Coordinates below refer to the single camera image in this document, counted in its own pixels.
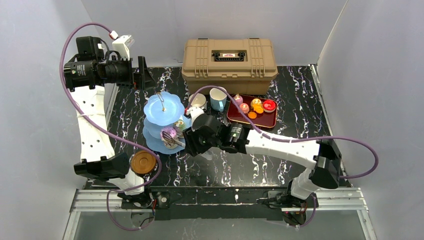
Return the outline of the green kiwi tart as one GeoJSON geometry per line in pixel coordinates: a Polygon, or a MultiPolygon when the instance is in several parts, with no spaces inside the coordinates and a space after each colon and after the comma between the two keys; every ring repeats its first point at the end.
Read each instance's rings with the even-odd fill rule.
{"type": "Polygon", "coordinates": [[[177,133],[182,133],[183,130],[186,128],[186,124],[185,124],[185,122],[182,119],[179,119],[178,121],[176,121],[173,124],[173,128],[175,129],[175,131],[177,133]]]}

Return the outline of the purple frosted donut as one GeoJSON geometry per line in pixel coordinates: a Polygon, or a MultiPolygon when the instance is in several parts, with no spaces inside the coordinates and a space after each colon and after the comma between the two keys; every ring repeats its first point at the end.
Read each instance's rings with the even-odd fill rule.
{"type": "Polygon", "coordinates": [[[166,144],[173,145],[178,139],[178,134],[175,128],[169,126],[160,131],[160,137],[166,144]]]}

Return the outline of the pink round pastry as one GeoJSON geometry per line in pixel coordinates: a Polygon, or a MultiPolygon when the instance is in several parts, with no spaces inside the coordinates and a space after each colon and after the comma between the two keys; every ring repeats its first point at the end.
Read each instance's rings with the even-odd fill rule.
{"type": "Polygon", "coordinates": [[[250,106],[247,103],[243,102],[239,105],[239,107],[244,114],[248,114],[250,112],[250,106]]]}

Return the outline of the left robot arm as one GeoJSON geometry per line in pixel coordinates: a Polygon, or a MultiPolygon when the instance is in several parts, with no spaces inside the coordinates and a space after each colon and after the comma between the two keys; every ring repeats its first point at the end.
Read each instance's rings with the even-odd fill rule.
{"type": "Polygon", "coordinates": [[[88,179],[109,182],[127,196],[145,191],[145,181],[130,167],[126,153],[115,153],[107,134],[105,84],[138,88],[151,80],[136,73],[129,54],[130,35],[116,37],[112,49],[99,37],[76,38],[77,54],[63,66],[66,93],[76,106],[81,139],[80,162],[74,172],[88,179]]]}

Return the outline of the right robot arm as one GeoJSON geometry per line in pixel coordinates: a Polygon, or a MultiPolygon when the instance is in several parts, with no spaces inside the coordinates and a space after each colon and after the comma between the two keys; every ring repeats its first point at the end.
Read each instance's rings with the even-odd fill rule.
{"type": "Polygon", "coordinates": [[[197,116],[183,130],[185,151],[195,157],[219,148],[230,154],[264,155],[287,160],[305,167],[295,177],[288,194],[305,200],[318,189],[336,189],[340,184],[341,153],[331,139],[306,140],[258,132],[251,126],[226,125],[212,115],[197,116]]]}

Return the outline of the white mug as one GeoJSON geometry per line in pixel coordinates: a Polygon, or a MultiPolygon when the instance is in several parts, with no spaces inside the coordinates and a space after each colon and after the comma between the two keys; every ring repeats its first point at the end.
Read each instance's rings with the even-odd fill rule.
{"type": "Polygon", "coordinates": [[[191,106],[198,107],[203,110],[207,109],[207,99],[201,93],[197,93],[196,95],[190,95],[188,101],[191,103],[191,106]]]}

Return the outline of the blue three-tier cake stand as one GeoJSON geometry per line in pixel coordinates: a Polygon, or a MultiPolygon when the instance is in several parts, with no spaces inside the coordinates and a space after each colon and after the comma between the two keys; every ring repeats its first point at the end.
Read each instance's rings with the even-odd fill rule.
{"type": "MultiPolygon", "coordinates": [[[[185,122],[185,129],[191,126],[191,120],[184,116],[185,107],[180,98],[175,94],[163,91],[151,96],[143,110],[145,118],[142,134],[148,148],[165,155],[182,151],[183,147],[165,143],[160,135],[163,128],[174,127],[174,123],[180,119],[185,122]]],[[[183,133],[177,133],[177,135],[177,140],[185,143],[183,133]]]]}

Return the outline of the light blue mug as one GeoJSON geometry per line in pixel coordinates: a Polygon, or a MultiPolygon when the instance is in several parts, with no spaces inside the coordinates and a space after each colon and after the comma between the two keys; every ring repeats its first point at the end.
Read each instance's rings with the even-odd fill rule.
{"type": "Polygon", "coordinates": [[[213,110],[223,112],[227,102],[227,94],[219,88],[212,88],[209,91],[210,105],[213,110]]]}

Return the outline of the pink cupcake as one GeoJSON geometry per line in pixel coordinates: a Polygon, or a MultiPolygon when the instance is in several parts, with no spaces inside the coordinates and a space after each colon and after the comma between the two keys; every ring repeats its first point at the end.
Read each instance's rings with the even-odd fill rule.
{"type": "Polygon", "coordinates": [[[243,97],[238,93],[233,96],[233,99],[236,102],[237,106],[240,106],[244,102],[243,97]]]}

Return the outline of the orange pastry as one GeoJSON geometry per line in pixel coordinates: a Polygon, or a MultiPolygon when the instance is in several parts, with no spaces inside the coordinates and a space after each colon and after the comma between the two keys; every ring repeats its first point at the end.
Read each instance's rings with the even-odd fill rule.
{"type": "Polygon", "coordinates": [[[262,101],[259,98],[254,98],[250,102],[250,106],[252,107],[253,111],[257,114],[262,114],[264,112],[264,109],[262,107],[262,101]]]}

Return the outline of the red serving tray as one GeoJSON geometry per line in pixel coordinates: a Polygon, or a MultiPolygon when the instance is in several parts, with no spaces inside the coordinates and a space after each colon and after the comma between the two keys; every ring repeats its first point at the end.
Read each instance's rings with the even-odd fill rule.
{"type": "MultiPolygon", "coordinates": [[[[250,106],[250,111],[253,112],[253,108],[251,107],[251,101],[255,98],[258,98],[262,101],[265,100],[270,100],[267,98],[263,98],[263,97],[259,97],[259,96],[252,96],[252,95],[244,95],[244,94],[240,94],[243,98],[243,102],[248,104],[250,106]]],[[[262,128],[273,128],[276,125],[276,119],[277,119],[277,109],[278,106],[276,108],[276,110],[274,112],[268,113],[268,112],[263,112],[262,114],[258,114],[257,113],[257,118],[256,119],[250,119],[253,124],[257,127],[262,127],[262,128]]],[[[242,123],[242,124],[249,124],[249,122],[242,116],[242,114],[238,111],[237,107],[235,104],[233,104],[230,101],[226,116],[228,118],[228,120],[230,122],[235,122],[235,123],[242,123]]]]}

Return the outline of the brown wooden coaster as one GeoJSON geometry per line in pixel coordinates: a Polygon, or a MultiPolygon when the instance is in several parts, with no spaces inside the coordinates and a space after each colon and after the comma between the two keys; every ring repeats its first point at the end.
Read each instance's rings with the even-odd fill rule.
{"type": "Polygon", "coordinates": [[[138,175],[151,173],[157,164],[157,159],[145,150],[138,151],[130,160],[130,167],[138,175]]]}

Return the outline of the tan plastic toolbox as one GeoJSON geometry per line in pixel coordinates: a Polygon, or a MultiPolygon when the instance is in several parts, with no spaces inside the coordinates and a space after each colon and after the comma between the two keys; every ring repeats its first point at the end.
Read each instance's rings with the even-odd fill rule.
{"type": "Polygon", "coordinates": [[[265,95],[278,67],[270,39],[198,38],[185,43],[181,74],[190,94],[218,86],[229,94],[265,95]]]}

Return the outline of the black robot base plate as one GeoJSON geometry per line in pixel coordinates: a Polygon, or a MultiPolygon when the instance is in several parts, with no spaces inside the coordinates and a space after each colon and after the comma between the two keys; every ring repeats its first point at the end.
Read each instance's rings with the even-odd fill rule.
{"type": "Polygon", "coordinates": [[[157,220],[266,219],[306,221],[319,206],[316,194],[305,200],[288,195],[286,187],[151,187],[157,199],[157,220]]]}

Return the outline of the aluminium frame rail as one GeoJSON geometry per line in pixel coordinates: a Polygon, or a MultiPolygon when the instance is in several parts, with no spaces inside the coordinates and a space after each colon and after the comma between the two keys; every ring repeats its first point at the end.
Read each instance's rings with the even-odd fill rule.
{"type": "MultiPolygon", "coordinates": [[[[72,202],[70,212],[106,212],[106,189],[77,190],[72,202]]],[[[230,200],[236,200],[238,195],[241,200],[241,191],[230,193],[230,200]]],[[[316,192],[317,211],[362,211],[368,210],[365,198],[360,188],[338,188],[334,190],[318,190],[316,192]]],[[[127,212],[121,208],[122,200],[113,192],[109,196],[111,212],[127,212]]],[[[177,206],[253,206],[254,203],[177,203],[177,206]]]]}

